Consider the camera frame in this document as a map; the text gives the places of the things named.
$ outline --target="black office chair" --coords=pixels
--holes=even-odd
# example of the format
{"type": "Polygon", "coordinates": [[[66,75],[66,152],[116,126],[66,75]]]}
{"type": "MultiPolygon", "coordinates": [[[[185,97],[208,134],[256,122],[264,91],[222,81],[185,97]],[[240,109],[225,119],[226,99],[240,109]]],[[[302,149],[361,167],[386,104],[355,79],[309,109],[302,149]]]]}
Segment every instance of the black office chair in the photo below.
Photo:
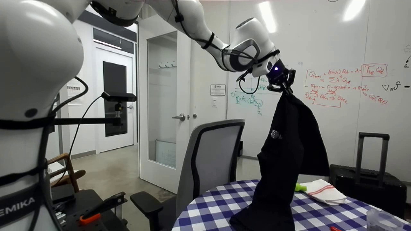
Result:
{"type": "Polygon", "coordinates": [[[197,127],[188,145],[178,195],[165,203],[144,191],[130,196],[149,219],[152,231],[171,229],[178,215],[193,199],[219,185],[235,181],[243,128],[243,119],[197,127]]]}

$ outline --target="black suitcase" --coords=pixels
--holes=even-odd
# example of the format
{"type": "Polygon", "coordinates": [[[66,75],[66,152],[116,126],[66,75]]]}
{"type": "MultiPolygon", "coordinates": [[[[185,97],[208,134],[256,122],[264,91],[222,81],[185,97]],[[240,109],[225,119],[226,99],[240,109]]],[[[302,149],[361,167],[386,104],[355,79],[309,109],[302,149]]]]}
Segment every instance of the black suitcase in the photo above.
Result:
{"type": "Polygon", "coordinates": [[[382,208],[395,215],[405,214],[407,187],[395,176],[386,172],[389,134],[360,132],[357,165],[330,165],[330,183],[347,196],[382,208]],[[380,170],[361,169],[365,137],[383,138],[380,170]]]}

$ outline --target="black jacket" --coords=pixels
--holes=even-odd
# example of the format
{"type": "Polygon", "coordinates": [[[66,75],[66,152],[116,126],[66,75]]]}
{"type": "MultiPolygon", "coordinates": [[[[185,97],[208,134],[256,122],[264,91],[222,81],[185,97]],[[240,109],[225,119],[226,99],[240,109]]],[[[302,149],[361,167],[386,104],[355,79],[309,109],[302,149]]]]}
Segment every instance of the black jacket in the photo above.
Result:
{"type": "Polygon", "coordinates": [[[235,214],[231,223],[238,231],[293,231],[291,203],[298,173],[329,174],[319,124],[294,95],[283,93],[258,160],[262,178],[253,203],[235,214]]]}

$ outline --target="white door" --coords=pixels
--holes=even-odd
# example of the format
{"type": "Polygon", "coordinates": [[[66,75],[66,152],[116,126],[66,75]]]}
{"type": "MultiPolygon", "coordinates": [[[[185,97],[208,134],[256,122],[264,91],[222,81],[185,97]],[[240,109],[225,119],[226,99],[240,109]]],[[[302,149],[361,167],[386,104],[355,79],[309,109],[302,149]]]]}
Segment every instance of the white door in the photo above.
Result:
{"type": "Polygon", "coordinates": [[[140,177],[176,192],[190,137],[190,40],[158,15],[139,23],[140,177]]]}
{"type": "MultiPolygon", "coordinates": [[[[95,91],[111,95],[135,93],[134,57],[95,46],[95,91]]],[[[97,152],[130,146],[135,140],[135,106],[136,102],[116,102],[100,99],[97,101],[98,117],[121,118],[121,124],[98,124],[97,152]]]]}

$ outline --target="checkered tablecloth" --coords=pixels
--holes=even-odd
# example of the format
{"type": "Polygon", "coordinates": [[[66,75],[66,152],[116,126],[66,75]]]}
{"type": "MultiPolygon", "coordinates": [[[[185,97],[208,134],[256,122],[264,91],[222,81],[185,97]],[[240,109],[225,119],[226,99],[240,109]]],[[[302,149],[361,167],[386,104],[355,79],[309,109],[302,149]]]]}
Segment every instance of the checkered tablecloth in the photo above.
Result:
{"type": "MultiPolygon", "coordinates": [[[[180,214],[174,231],[233,229],[230,218],[252,203],[257,182],[238,181],[207,191],[180,214]]],[[[292,209],[296,229],[329,231],[336,226],[343,231],[361,231],[366,229],[370,205],[350,197],[346,204],[329,206],[296,194],[292,209]]],[[[411,226],[406,224],[405,229],[411,231],[411,226]]]]}

